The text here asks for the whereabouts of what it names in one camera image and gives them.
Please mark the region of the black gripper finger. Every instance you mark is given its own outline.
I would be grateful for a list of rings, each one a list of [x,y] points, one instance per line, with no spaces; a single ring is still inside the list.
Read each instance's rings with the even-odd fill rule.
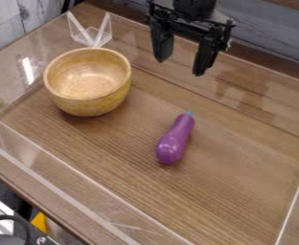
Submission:
[[[150,28],[154,56],[159,62],[164,62],[170,58],[174,49],[174,34],[170,30],[170,23],[151,17]]]
[[[200,77],[209,68],[213,67],[221,49],[221,41],[213,36],[206,35],[198,45],[195,55],[194,75]]]

